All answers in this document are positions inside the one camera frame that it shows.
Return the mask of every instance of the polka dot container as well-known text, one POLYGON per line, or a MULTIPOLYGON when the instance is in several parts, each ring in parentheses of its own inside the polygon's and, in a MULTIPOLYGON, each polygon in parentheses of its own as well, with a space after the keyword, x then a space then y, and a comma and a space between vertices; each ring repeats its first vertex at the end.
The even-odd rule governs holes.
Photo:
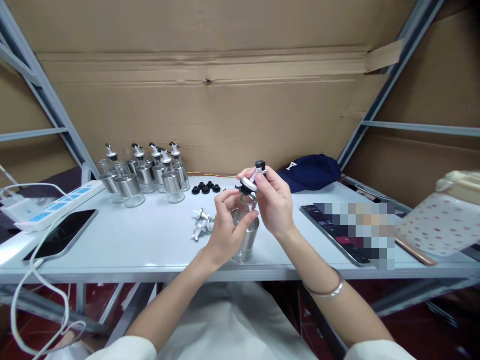
POLYGON ((395 233, 425 253, 448 257, 480 241, 480 206, 436 192, 408 214, 395 233))

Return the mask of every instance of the smartphone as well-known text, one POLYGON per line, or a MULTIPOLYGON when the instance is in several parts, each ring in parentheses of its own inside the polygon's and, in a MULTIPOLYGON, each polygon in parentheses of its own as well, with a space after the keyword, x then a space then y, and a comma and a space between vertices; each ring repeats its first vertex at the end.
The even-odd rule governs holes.
POLYGON ((302 206, 300 211, 354 264, 364 267, 371 262, 362 254, 341 229, 315 205, 302 206))
MULTIPOLYGON (((35 260, 57 259, 68 253, 98 213, 98 210, 86 210, 68 215, 55 230, 48 234, 35 260)), ((35 249, 23 259, 24 262, 30 261, 35 249)))

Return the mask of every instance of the pixelated area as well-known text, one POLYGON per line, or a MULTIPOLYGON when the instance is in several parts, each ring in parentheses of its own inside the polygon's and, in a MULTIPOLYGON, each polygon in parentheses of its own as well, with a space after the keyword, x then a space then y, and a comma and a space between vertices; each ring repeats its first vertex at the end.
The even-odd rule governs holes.
POLYGON ((395 205, 316 203, 378 270, 395 270, 395 205))

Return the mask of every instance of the white sleeve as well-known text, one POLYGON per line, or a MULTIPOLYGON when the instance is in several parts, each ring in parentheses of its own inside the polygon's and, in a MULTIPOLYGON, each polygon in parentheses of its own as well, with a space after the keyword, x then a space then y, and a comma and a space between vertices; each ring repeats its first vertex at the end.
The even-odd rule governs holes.
POLYGON ((365 341, 355 344, 344 360, 415 360, 403 347, 389 340, 365 341))
POLYGON ((143 337, 124 336, 103 350, 89 356, 87 360, 155 360, 155 346, 143 337))

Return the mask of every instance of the hand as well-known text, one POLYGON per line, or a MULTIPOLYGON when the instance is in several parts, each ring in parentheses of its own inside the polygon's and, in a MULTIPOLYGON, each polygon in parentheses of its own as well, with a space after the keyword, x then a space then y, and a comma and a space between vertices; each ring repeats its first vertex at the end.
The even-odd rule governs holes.
MULTIPOLYGON (((280 240, 295 229, 294 203, 289 185, 269 166, 266 168, 266 177, 259 173, 255 178, 255 184, 259 189, 256 197, 265 227, 277 240, 280 240)), ((250 178, 254 172, 254 167, 248 168, 236 178, 239 180, 244 176, 250 178)))
POLYGON ((247 214, 235 227, 232 210, 238 207, 240 191, 225 190, 215 197, 216 217, 210 241, 202 249, 204 255, 218 270, 240 249, 242 239, 252 222, 259 216, 257 211, 247 214))

